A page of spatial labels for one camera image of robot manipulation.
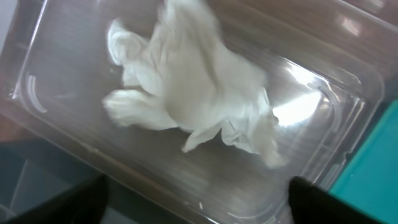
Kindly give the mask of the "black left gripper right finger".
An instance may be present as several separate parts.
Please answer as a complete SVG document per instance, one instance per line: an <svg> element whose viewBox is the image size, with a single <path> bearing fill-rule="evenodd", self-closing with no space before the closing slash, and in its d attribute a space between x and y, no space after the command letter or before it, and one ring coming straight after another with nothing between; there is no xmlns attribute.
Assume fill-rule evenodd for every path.
<svg viewBox="0 0 398 224"><path fill-rule="evenodd" d="M294 223L380 224L380 202L374 195L375 185L341 179L330 190L324 190L307 179L295 176L288 186L288 204Z"/></svg>

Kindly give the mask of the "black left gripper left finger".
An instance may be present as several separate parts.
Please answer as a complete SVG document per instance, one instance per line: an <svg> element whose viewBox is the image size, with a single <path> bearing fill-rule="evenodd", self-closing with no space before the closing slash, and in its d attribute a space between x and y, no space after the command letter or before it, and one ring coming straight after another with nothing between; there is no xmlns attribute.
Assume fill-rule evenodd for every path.
<svg viewBox="0 0 398 224"><path fill-rule="evenodd" d="M100 175L6 221L6 224L99 224L108 200L108 181Z"/></svg>

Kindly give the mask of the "white napkin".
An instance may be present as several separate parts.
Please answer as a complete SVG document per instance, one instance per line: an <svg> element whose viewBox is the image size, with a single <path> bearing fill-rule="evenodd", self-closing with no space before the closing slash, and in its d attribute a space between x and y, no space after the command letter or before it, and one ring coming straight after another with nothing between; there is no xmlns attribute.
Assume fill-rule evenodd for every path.
<svg viewBox="0 0 398 224"><path fill-rule="evenodd" d="M150 39L115 19L106 42L111 61L123 69L123 87L102 101L117 125L180 128L189 133L183 152L220 135L271 169L286 165L266 73L224 45L206 2L166 1Z"/></svg>

